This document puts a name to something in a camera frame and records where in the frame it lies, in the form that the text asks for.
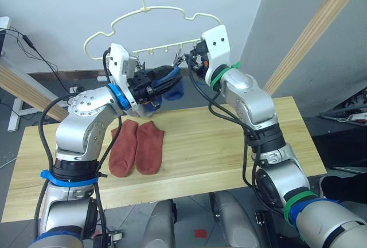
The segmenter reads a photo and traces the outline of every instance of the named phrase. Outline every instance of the gray floor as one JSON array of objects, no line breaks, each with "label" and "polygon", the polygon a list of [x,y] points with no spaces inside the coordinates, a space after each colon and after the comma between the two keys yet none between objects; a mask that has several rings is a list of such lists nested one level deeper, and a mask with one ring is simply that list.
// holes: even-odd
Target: gray floor
[{"label": "gray floor", "polygon": [[[174,110],[188,107],[206,106],[206,101],[194,90],[193,86],[188,83],[185,78],[185,96],[178,101],[164,102],[162,110]],[[66,84],[71,86],[78,83],[85,88],[96,88],[103,85],[95,80],[78,80],[68,81]],[[47,88],[57,95],[62,92],[57,82],[45,82]],[[14,97],[0,89],[0,98],[3,103],[12,105]],[[7,124],[9,122],[10,110],[6,106],[0,104],[0,166],[16,157],[23,135],[25,126],[36,124],[40,114],[37,114],[31,121],[21,119],[19,130],[7,132]],[[312,135],[320,135],[328,132],[345,130],[352,126],[348,124],[337,124],[332,121],[320,121],[318,118],[306,118],[306,125]],[[2,215],[3,206],[7,190],[9,187],[11,174],[13,172],[15,162],[4,166],[0,170],[0,216]],[[350,173],[329,171],[331,175],[350,176]],[[318,182],[317,178],[313,178],[312,182]],[[239,188],[230,190],[242,204],[246,212],[252,219],[254,226],[255,210],[260,210],[261,206],[255,199],[249,188]],[[178,210],[178,222],[175,224],[175,239],[177,247],[218,247],[224,246],[224,238],[220,225],[212,219],[209,207],[208,194],[181,197],[174,199]],[[124,237],[117,243],[116,247],[138,247],[143,235],[146,222],[154,208],[155,203],[139,204],[129,207],[121,207],[115,209],[107,209],[107,226],[110,230],[122,230]],[[357,211],[366,218],[367,210],[365,205],[356,203],[349,204],[349,207]],[[279,233],[283,233],[289,237],[296,237],[297,233],[293,228],[288,226],[284,220],[275,219],[276,229]],[[194,230],[204,229],[207,232],[206,238],[195,238]],[[32,236],[33,223],[31,220],[21,222],[9,222],[0,224],[0,247],[27,247],[33,240]],[[92,241],[85,241],[86,247],[92,247]]]}]

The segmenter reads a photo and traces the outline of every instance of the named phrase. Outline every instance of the white plastic hanger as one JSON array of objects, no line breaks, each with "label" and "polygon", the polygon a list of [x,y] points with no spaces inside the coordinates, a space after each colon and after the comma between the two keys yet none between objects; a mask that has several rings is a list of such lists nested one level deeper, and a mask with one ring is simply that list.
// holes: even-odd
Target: white plastic hanger
[{"label": "white plastic hanger", "polygon": [[[143,2],[143,7],[141,7],[139,10],[136,10],[136,11],[132,11],[130,13],[127,13],[127,14],[124,14],[120,17],[118,17],[117,19],[113,20],[111,22],[111,28],[112,28],[112,32],[109,33],[109,34],[106,34],[104,32],[97,32],[93,35],[91,35],[90,37],[87,38],[87,40],[85,41],[84,45],[83,45],[83,49],[84,49],[84,53],[92,60],[101,60],[102,57],[93,57],[91,56],[88,51],[87,51],[87,46],[88,46],[88,43],[94,39],[95,37],[99,36],[99,35],[104,35],[106,37],[111,37],[113,36],[115,33],[116,33],[116,29],[115,29],[115,24],[127,17],[130,17],[130,16],[133,16],[134,14],[139,14],[139,13],[147,13],[148,11],[150,10],[175,10],[175,11],[180,11],[182,14],[183,14],[183,18],[185,20],[194,20],[197,16],[203,16],[203,17],[209,17],[209,18],[212,18],[214,20],[216,20],[218,22],[218,24],[220,25],[221,22],[219,20],[219,18],[217,18],[215,15],[212,15],[212,14],[207,14],[207,13],[196,13],[194,14],[194,16],[192,17],[188,17],[186,16],[186,13],[184,11],[184,9],[182,8],[178,8],[178,7],[172,7],[172,6],[146,6],[145,5],[145,1],[142,0]],[[139,55],[139,53],[142,53],[142,52],[148,52],[150,55],[153,55],[154,54],[154,51],[157,50],[157,49],[163,49],[165,52],[168,52],[168,48],[169,47],[173,47],[173,46],[177,46],[179,50],[181,50],[183,44],[188,44],[188,43],[191,43],[193,44],[193,46],[196,45],[197,42],[200,41],[200,38],[197,38],[197,39],[194,39],[194,40],[186,40],[186,41],[180,41],[180,42],[175,42],[175,43],[171,43],[171,44],[166,44],[166,45],[161,45],[161,46],[155,46],[155,47],[151,47],[151,48],[146,48],[146,49],[140,49],[140,50],[135,50],[133,51],[134,54],[136,55]]]}]

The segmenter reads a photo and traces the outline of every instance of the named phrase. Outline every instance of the wooden beam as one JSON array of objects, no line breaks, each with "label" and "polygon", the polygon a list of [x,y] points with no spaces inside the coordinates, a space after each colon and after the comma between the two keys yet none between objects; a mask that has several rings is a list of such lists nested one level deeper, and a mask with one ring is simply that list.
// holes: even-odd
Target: wooden beam
[{"label": "wooden beam", "polygon": [[325,0],[264,86],[273,95],[330,26],[349,0]]},{"label": "wooden beam", "polygon": [[[41,111],[51,102],[47,96],[14,73],[3,59],[0,59],[0,87]],[[48,116],[59,122],[67,115],[68,112],[59,105],[53,106],[48,112]]]}]

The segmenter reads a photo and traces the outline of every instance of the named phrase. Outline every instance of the red tag on floor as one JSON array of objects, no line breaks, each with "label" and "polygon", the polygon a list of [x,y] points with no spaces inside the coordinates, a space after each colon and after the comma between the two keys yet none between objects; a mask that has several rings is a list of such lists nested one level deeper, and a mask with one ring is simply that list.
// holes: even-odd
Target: red tag on floor
[{"label": "red tag on floor", "polygon": [[206,230],[205,229],[195,229],[194,234],[196,238],[206,238]]}]

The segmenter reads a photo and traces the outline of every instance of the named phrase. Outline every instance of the wooden table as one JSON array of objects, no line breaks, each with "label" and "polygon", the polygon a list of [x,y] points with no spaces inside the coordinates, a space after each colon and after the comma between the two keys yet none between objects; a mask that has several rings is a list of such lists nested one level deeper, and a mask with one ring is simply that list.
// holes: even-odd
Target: wooden table
[{"label": "wooden table", "polygon": [[[308,176],[326,173],[319,154],[306,129],[292,97],[274,100],[280,127]],[[151,118],[133,118],[139,123],[150,119],[165,130],[163,161],[156,175],[141,175],[132,169],[125,178],[117,178],[108,170],[108,159],[100,178],[101,199],[104,208],[207,193],[243,187],[243,134],[234,123],[213,116],[207,107],[188,108],[154,114]],[[54,148],[58,124],[45,125],[45,135]],[[110,130],[117,127],[115,120],[106,132],[102,152],[111,141]],[[252,159],[248,155],[248,178]],[[2,222],[32,219],[43,184],[39,174],[48,168],[46,154],[38,136],[37,126],[27,127],[19,149],[13,177],[2,217]]]}]

